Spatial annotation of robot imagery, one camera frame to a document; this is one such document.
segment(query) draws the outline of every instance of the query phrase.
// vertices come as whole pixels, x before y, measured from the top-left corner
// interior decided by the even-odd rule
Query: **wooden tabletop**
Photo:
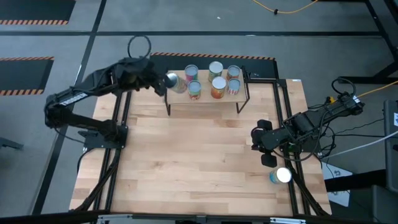
[[[185,71],[170,71],[170,72],[173,72],[173,73],[177,74],[178,76],[182,77],[183,79],[185,79]],[[221,76],[225,79],[226,79],[227,72],[228,72],[228,70],[224,69],[221,74]],[[227,92],[228,91],[228,81],[226,81],[227,84],[225,87],[224,96],[221,99],[215,99],[212,97],[212,95],[211,95],[212,84],[208,81],[208,76],[209,76],[209,70],[199,70],[198,71],[198,81],[201,84],[201,93],[200,93],[201,95],[200,95],[199,99],[191,100],[189,98],[188,91],[186,91],[185,93],[182,93],[182,94],[179,94],[179,93],[176,93],[173,91],[168,91],[167,92],[167,102],[170,105],[174,105],[174,104],[182,104],[182,103],[222,103],[222,102],[224,102],[224,103],[226,103],[226,102],[239,103],[239,102],[245,102],[247,100],[246,93],[245,93],[246,87],[244,86],[244,82],[243,82],[242,70],[240,70],[240,74],[239,74],[239,81],[241,82],[241,86],[240,86],[238,94],[231,95]]]
[[[306,111],[302,83],[287,80],[287,86],[293,114]],[[251,83],[249,91],[251,99],[240,114],[233,103],[205,103],[174,105],[170,117],[164,99],[153,90],[133,92],[129,137],[111,211],[291,216],[287,184],[272,184],[272,168],[261,165],[261,153],[251,150],[250,130],[257,120],[268,119],[278,127],[273,87]],[[282,90],[279,93],[283,105]],[[115,99],[113,95],[98,98],[94,118],[109,119]],[[284,106],[282,111],[286,118]],[[70,208],[79,206],[96,185],[103,154],[103,149],[97,149],[83,158]],[[284,166],[279,157],[278,165]],[[302,166],[309,191],[330,213],[320,163],[311,157]],[[300,191],[295,189],[303,213]]]

